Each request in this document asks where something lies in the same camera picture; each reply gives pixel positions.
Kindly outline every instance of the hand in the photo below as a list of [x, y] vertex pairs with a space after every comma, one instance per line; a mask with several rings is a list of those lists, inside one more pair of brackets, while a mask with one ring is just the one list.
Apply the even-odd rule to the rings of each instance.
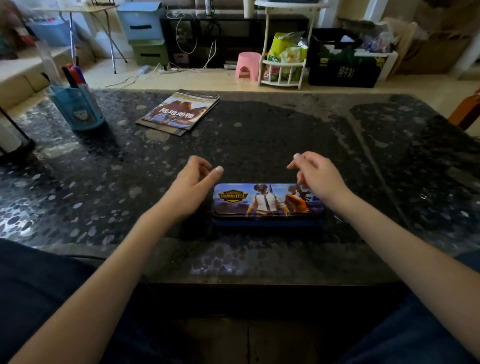
[[295, 154], [287, 169], [295, 168], [299, 169], [297, 183], [310, 189], [334, 211], [337, 211], [339, 205], [352, 195], [332, 161], [320, 154], [314, 152]]
[[191, 156], [187, 165], [178, 173], [168, 191], [159, 201], [175, 215], [175, 220], [184, 219], [193, 214], [205, 200], [208, 191], [218, 182], [223, 168], [218, 166], [210, 171], [212, 165], [205, 159]]

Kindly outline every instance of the printed game character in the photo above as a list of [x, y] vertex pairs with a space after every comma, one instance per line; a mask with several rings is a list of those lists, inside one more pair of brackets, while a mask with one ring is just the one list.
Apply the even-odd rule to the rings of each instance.
[[290, 193], [285, 195], [285, 205], [291, 212], [305, 213], [310, 211], [307, 207], [309, 197], [298, 185], [290, 186], [288, 191]]
[[249, 216], [255, 209], [257, 215], [261, 216], [277, 215], [279, 209], [283, 210], [285, 216], [289, 214], [287, 205], [273, 194], [272, 186], [270, 186], [270, 192], [267, 191], [265, 183], [258, 183], [253, 186], [253, 189], [258, 193], [253, 197], [253, 202], [250, 206], [248, 206], [246, 216]]

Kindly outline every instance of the person's right hand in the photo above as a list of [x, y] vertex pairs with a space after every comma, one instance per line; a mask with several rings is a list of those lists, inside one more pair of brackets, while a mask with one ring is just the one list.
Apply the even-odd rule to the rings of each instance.
[[332, 161], [320, 154], [314, 152], [295, 154], [287, 169], [295, 168], [299, 169], [297, 183], [310, 189], [334, 211], [338, 211], [342, 202], [352, 196]]

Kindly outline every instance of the white shelf rack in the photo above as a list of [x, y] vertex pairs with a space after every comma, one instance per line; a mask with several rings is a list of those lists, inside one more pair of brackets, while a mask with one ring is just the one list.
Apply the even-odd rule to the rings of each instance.
[[[287, 62], [272, 62], [272, 61], [267, 61], [265, 59], [267, 41], [268, 41], [268, 27], [270, 25], [270, 15], [292, 13], [292, 14], [302, 14], [307, 18], [309, 18], [309, 31], [308, 31], [307, 41], [308, 43], [310, 43], [313, 24], [317, 19], [320, 9], [328, 7], [327, 0], [323, 0], [318, 3], [270, 2], [270, 1], [256, 0], [255, 5], [265, 7], [265, 15], [266, 15], [264, 49], [262, 51], [262, 56], [260, 58], [260, 67], [258, 71], [258, 85], [260, 86], [264, 84], [264, 85], [282, 86], [282, 87], [297, 87], [298, 90], [300, 90], [303, 74], [305, 73], [305, 65], [307, 63], [307, 60], [304, 60], [303, 62], [299, 62], [299, 63], [287, 63]], [[264, 73], [264, 67], [270, 67], [268, 81], [262, 79], [262, 76]], [[272, 81], [272, 67], [280, 68], [277, 81]], [[288, 80], [281, 80], [282, 70], [284, 69], [284, 67], [290, 68]], [[302, 68], [300, 72], [300, 79], [298, 80], [298, 82], [297, 81], [292, 82], [292, 73], [295, 67]]]

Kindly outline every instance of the person's left hand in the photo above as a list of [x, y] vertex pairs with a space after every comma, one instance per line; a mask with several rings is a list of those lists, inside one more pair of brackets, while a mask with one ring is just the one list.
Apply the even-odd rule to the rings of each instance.
[[159, 204], [183, 219], [193, 214], [207, 196], [208, 191], [218, 182], [223, 168], [218, 166], [210, 171], [212, 165], [205, 159], [191, 156], [187, 165], [178, 173]]

